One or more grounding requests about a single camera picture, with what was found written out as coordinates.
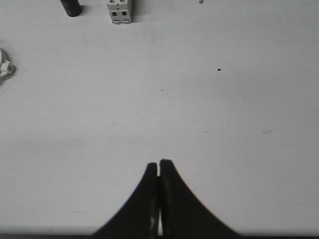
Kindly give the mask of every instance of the terminal block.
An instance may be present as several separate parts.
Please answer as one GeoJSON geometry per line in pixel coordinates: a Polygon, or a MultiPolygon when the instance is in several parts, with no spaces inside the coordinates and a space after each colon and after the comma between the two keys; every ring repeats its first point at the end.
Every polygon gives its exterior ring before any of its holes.
{"type": "Polygon", "coordinates": [[[132,22],[132,0],[108,0],[108,9],[114,24],[132,22]]]}

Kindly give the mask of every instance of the white connector block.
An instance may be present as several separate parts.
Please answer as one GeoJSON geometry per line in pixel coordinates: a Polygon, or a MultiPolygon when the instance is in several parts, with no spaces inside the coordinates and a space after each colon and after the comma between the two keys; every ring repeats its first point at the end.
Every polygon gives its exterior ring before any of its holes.
{"type": "Polygon", "coordinates": [[[132,22],[132,0],[108,0],[107,6],[114,24],[132,22]]]}

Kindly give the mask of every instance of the black cylinder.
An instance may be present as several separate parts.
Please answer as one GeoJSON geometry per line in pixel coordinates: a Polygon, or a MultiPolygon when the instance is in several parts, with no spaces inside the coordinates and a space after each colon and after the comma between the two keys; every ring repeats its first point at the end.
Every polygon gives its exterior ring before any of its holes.
{"type": "Polygon", "coordinates": [[[78,0],[61,0],[66,14],[70,17],[78,16],[82,12],[82,8],[78,0]]]}

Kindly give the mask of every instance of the white table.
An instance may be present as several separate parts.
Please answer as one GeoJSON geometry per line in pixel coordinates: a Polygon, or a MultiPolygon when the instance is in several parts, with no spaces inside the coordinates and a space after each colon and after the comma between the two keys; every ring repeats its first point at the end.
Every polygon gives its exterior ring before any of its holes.
{"type": "Polygon", "coordinates": [[[236,231],[319,234],[318,1],[80,3],[1,1],[0,233],[91,234],[169,158],[236,231]]]}

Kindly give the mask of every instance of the black cylindrical object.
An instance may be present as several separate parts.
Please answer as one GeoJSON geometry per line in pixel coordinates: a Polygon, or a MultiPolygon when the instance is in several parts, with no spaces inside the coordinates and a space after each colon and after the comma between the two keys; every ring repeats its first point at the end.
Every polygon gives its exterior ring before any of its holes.
{"type": "Polygon", "coordinates": [[[82,12],[82,8],[78,0],[61,0],[61,3],[70,17],[78,16],[82,12]]]}

